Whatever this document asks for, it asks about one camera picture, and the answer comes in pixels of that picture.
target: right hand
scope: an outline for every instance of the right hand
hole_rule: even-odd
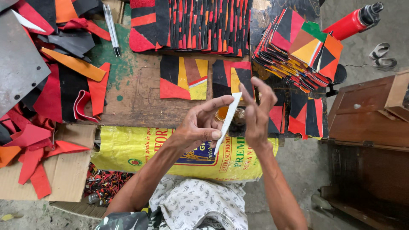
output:
[[[267,140],[268,113],[277,102],[277,96],[271,87],[259,78],[252,77],[251,82],[261,93],[260,105],[257,105],[242,83],[239,86],[246,103],[246,142],[256,153],[262,153],[264,150],[272,149],[271,143]]]

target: left hand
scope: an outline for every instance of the left hand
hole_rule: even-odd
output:
[[[214,114],[223,106],[234,101],[231,95],[213,98],[204,104],[190,109],[180,126],[166,141],[176,146],[181,154],[198,148],[205,141],[210,141],[210,147],[215,148],[221,137],[223,122],[215,119]]]

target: white sandal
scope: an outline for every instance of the white sandal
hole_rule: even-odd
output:
[[[375,49],[369,54],[371,59],[378,59],[385,55],[389,51],[391,45],[387,42],[378,44]]]
[[[393,69],[397,64],[394,58],[379,58],[373,61],[373,66],[384,69]]]

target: green paint on table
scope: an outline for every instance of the green paint on table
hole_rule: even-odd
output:
[[[108,27],[104,21],[94,20],[102,29],[108,31]],[[130,50],[129,48],[129,28],[121,24],[115,24],[115,29],[118,37],[118,44],[121,49],[121,56],[116,57],[112,49],[112,43],[110,41],[101,39],[97,36],[94,37],[95,47],[92,48],[86,56],[88,56],[92,64],[99,67],[105,62],[111,63],[111,69],[109,72],[107,90],[110,90],[113,86],[119,90],[119,82],[124,78],[132,76],[134,65],[129,62],[135,62],[137,54],[125,52]]]
[[[130,19],[131,19],[130,12],[131,12],[130,4],[125,3],[124,16],[122,17],[122,24],[130,25]]]

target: rice sack logo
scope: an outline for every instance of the rice sack logo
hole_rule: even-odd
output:
[[[129,159],[128,163],[133,165],[133,166],[142,166],[142,161],[138,159]]]

